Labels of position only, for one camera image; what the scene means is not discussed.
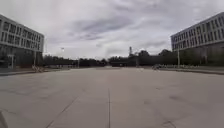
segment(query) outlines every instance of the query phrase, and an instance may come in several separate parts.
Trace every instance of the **building facade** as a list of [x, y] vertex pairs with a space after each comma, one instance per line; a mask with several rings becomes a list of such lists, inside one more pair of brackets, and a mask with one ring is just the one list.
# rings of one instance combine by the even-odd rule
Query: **building facade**
[[172, 35], [171, 45], [174, 52], [189, 51], [214, 60], [224, 53], [224, 12]]
[[0, 15], [0, 67], [39, 63], [43, 46], [43, 34]]

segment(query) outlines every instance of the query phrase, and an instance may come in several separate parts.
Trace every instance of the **sky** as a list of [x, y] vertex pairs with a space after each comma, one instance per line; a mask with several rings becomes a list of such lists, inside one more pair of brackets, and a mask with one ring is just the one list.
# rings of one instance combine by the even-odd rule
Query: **sky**
[[171, 50], [172, 34], [223, 11], [223, 0], [0, 0], [0, 14], [45, 35], [44, 54], [71, 59]]

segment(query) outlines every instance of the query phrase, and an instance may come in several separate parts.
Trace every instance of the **curb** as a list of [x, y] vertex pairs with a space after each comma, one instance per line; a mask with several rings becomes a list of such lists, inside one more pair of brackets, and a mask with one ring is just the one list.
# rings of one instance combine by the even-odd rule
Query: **curb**
[[192, 73], [202, 73], [202, 74], [215, 74], [215, 75], [224, 75], [224, 72], [208, 71], [208, 70], [175, 70], [175, 69], [159, 69], [161, 71], [176, 71], [176, 72], [192, 72]]
[[[44, 72], [56, 72], [56, 71], [66, 71], [70, 69], [62, 69], [62, 70], [46, 70]], [[44, 73], [44, 72], [35, 72], [35, 71], [24, 71], [24, 72], [9, 72], [9, 73], [0, 73], [1, 76], [13, 76], [13, 75], [23, 75], [23, 74], [34, 74], [34, 73]]]

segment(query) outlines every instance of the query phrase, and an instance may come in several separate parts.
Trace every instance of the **gray pavement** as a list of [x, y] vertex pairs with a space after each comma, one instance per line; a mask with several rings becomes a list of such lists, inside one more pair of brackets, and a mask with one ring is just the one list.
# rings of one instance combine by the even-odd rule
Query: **gray pavement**
[[221, 75], [79, 69], [0, 77], [9, 128], [218, 128]]

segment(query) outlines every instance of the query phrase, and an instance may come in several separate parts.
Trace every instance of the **pavement joint line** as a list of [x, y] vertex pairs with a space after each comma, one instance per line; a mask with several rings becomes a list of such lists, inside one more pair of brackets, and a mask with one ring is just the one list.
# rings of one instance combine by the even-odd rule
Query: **pavement joint line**
[[54, 123], [54, 121], [59, 117], [59, 116], [61, 116], [61, 114], [63, 113], [63, 112], [65, 112], [79, 97], [80, 97], [80, 95], [79, 96], [77, 96], [77, 97], [75, 97], [67, 106], [65, 106], [65, 108], [45, 127], [45, 128], [49, 128], [53, 123]]

